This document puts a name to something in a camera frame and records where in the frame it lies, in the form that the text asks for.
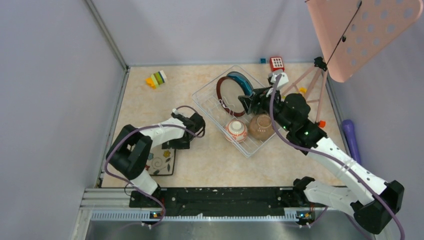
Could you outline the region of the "teal polka dot plate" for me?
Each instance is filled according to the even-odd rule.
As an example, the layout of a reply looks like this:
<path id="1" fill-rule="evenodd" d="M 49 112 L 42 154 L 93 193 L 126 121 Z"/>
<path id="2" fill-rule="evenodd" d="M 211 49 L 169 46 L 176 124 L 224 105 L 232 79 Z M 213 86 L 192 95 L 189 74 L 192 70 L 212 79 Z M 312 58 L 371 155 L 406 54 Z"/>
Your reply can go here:
<path id="1" fill-rule="evenodd" d="M 251 96 L 254 93 L 253 85 L 242 73 L 238 71 L 231 71 L 226 76 L 237 82 L 237 84 L 242 88 L 245 96 Z"/>

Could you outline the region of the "red rimmed round plate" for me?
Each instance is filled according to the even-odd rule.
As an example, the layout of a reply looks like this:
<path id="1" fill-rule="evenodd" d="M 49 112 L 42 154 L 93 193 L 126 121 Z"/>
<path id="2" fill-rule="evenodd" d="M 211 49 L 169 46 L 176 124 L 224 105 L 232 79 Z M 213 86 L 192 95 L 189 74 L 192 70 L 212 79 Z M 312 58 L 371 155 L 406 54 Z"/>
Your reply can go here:
<path id="1" fill-rule="evenodd" d="M 216 84 L 216 95 L 219 104 L 233 117 L 241 117 L 246 114 L 243 104 L 239 101 L 239 96 L 245 93 L 242 87 L 231 77 L 221 77 Z"/>

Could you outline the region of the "brown flower glazed bowl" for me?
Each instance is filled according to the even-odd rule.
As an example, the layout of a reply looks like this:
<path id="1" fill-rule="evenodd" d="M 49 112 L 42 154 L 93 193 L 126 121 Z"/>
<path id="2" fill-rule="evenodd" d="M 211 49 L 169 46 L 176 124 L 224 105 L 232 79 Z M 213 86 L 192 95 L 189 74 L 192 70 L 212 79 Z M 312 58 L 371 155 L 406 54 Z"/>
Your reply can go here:
<path id="1" fill-rule="evenodd" d="M 274 133 L 271 118 L 267 114 L 255 115 L 248 124 L 251 137 L 259 141 L 267 141 Z"/>

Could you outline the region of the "square leaf patterned plate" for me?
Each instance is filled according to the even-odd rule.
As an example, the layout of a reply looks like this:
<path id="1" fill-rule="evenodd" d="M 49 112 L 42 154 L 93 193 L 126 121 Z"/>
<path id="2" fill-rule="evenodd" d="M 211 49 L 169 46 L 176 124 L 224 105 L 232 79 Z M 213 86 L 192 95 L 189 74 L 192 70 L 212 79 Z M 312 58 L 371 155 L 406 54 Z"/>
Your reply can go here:
<path id="1" fill-rule="evenodd" d="M 145 168 L 151 176 L 172 176 L 175 158 L 175 149 L 162 149 L 162 146 L 158 145 L 150 150 Z"/>

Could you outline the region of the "orange patterned white bowl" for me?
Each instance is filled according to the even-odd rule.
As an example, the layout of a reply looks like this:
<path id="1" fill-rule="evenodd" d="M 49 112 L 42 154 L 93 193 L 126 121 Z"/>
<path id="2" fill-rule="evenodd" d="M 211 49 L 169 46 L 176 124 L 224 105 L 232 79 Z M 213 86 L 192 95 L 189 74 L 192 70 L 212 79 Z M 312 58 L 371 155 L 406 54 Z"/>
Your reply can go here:
<path id="1" fill-rule="evenodd" d="M 248 128 L 245 123 L 240 120 L 234 119 L 225 126 L 225 131 L 229 134 L 225 134 L 225 138 L 230 141 L 236 141 L 238 143 L 243 142 L 248 137 Z"/>

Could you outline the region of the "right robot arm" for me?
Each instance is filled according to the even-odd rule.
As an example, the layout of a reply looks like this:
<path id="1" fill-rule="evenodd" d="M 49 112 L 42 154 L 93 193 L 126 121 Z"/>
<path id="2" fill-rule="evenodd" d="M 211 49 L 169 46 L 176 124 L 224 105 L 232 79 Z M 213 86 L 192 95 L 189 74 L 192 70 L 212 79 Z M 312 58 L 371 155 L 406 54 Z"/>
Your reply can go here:
<path id="1" fill-rule="evenodd" d="M 287 132 L 283 141 L 305 156 L 316 160 L 344 187 L 324 184 L 311 177 L 294 182 L 293 200 L 299 206 L 310 202 L 337 209 L 371 234 L 380 234 L 396 221 L 402 206 L 404 186 L 397 180 L 386 181 L 341 150 L 316 123 L 309 120 L 310 106 L 299 93 L 281 98 L 271 87 L 257 88 L 252 95 L 239 96 L 248 114 L 268 114 L 273 129 Z"/>

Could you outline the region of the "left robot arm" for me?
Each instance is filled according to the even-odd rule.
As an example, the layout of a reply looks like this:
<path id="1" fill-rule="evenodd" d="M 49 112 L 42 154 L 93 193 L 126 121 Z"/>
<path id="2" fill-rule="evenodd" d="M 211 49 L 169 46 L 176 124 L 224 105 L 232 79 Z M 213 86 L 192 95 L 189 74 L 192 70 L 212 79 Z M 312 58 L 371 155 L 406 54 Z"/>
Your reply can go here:
<path id="1" fill-rule="evenodd" d="M 106 154 L 106 164 L 111 165 L 123 179 L 142 191 L 141 200 L 149 207 L 160 202 L 158 183 L 146 170 L 151 149 L 187 150 L 193 138 L 204 136 L 206 123 L 204 118 L 193 113 L 186 117 L 172 113 L 171 118 L 146 127 L 136 128 L 125 125 Z"/>

